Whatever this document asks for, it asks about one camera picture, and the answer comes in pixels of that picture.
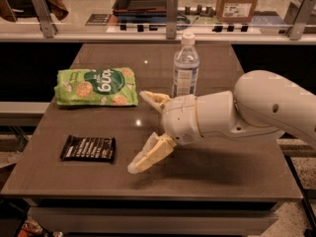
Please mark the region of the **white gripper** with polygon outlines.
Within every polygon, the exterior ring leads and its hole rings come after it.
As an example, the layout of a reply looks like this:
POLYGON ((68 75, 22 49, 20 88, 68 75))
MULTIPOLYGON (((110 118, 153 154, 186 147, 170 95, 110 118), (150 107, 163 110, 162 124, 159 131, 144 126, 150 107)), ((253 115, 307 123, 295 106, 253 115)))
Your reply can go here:
POLYGON ((162 112, 164 133, 153 132, 142 150, 127 166, 130 174, 139 174, 169 156, 174 148, 201 140, 197 122, 197 97, 186 95, 171 98, 162 93, 141 91, 141 98, 159 114, 162 112))

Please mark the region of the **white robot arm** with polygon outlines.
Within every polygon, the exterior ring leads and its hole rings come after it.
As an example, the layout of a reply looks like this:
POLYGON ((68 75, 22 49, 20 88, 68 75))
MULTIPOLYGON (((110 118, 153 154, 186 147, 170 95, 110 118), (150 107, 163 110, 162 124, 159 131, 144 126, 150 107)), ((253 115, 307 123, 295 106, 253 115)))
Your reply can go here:
POLYGON ((142 91, 161 115, 164 133, 152 133, 127 167, 130 174, 151 168, 178 145, 210 137, 252 140, 289 133, 316 147, 316 96, 270 71, 242 75, 233 91, 170 98, 142 91))

